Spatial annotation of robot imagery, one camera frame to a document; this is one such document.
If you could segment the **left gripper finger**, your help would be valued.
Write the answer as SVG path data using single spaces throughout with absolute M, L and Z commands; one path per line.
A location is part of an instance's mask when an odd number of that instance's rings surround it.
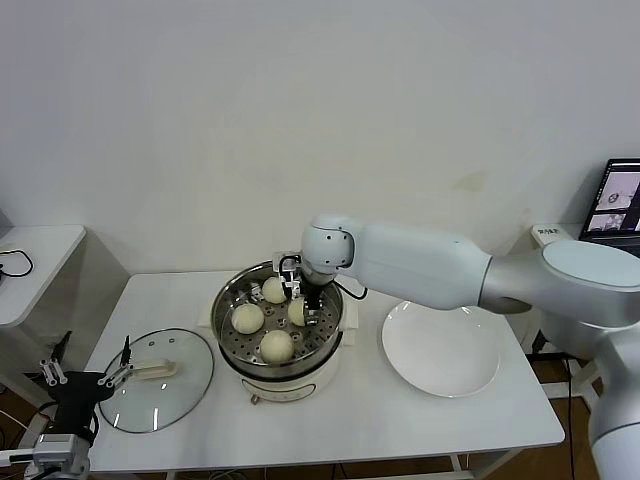
M 97 382 L 97 385 L 105 386 L 106 388 L 115 387 L 119 382 L 126 381 L 133 372 L 134 365 L 131 362 L 130 337 L 126 336 L 118 368 L 111 374 L 106 372 L 105 375 Z
M 61 361 L 71 335 L 72 331 L 68 330 L 62 339 L 54 345 L 49 358 L 40 361 L 41 371 L 49 387 L 65 385 L 68 382 L 68 378 L 61 367 Z

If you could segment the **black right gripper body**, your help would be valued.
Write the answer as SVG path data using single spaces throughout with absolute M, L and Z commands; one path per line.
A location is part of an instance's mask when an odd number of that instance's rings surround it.
M 301 270 L 301 291 L 307 308 L 322 307 L 322 292 L 331 283 L 331 275 L 313 270 Z

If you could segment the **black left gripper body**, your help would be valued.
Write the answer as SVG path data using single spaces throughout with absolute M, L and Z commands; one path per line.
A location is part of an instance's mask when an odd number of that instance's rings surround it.
M 48 434 L 72 434 L 86 441 L 94 441 L 99 431 L 96 406 L 114 395 L 114 386 L 108 386 L 101 372 L 65 373 L 67 382 L 47 388 L 57 405 Z

